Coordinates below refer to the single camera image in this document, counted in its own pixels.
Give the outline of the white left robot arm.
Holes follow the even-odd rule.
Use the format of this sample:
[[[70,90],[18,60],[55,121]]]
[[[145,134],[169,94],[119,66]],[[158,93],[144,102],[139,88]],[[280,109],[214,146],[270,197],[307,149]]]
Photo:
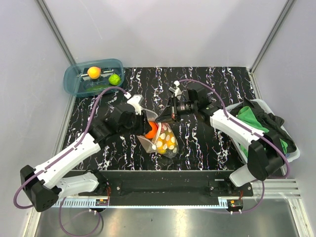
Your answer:
[[[37,212],[51,208],[58,199],[79,193],[102,195],[107,179],[98,171],[68,177],[65,175],[89,156],[105,148],[114,137],[123,134],[145,135],[157,114],[140,106],[121,103],[112,113],[92,122],[88,131],[48,161],[20,170],[21,187]]]

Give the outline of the clear polka dot zip bag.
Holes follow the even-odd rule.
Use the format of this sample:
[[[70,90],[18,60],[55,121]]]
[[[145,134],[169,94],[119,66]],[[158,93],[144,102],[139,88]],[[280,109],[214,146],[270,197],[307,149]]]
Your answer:
[[[137,136],[141,146],[146,153],[157,153],[167,158],[174,158],[178,153],[179,147],[177,139],[168,123],[155,122],[158,115],[148,109],[143,109],[146,112],[146,118],[151,126],[145,136]]]

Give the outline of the orange fake fruit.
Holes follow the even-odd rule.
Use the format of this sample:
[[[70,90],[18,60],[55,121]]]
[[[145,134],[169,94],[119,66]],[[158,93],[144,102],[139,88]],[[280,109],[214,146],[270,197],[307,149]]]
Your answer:
[[[158,131],[158,123],[150,121],[149,125],[151,126],[151,130],[147,134],[145,134],[145,138],[151,140],[155,137]]]

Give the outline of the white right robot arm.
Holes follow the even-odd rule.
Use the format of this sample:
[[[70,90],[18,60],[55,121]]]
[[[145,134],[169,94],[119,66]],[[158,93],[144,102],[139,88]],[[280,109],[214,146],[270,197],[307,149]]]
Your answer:
[[[224,183],[228,195],[237,195],[242,186],[255,180],[265,181],[289,162],[284,154],[279,135],[273,131],[263,132],[231,115],[220,99],[220,104],[211,103],[208,92],[210,86],[197,81],[187,80],[188,99],[181,101],[180,82],[175,81],[169,88],[171,96],[156,122],[179,122],[184,115],[194,114],[205,124],[227,134],[248,151],[246,164],[230,174]]]

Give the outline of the green fake lime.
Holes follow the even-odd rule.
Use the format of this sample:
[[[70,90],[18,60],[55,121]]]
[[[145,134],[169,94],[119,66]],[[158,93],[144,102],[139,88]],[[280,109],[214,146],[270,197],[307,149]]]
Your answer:
[[[118,74],[112,74],[109,77],[109,83],[113,86],[118,86],[121,83],[121,78]]]

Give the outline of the dark green fake cucumber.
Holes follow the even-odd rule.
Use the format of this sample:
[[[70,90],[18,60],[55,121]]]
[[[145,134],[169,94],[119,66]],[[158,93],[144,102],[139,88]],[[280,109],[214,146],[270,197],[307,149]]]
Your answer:
[[[109,85],[95,85],[95,86],[91,86],[91,87],[87,88],[86,91],[104,90],[108,87],[109,87]]]

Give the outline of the yellow fake fruit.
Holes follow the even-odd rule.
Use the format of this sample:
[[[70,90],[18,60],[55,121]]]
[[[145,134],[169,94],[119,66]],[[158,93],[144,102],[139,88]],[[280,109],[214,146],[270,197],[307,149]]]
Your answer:
[[[101,75],[101,68],[99,67],[90,67],[87,70],[87,74],[91,79],[98,79]]]

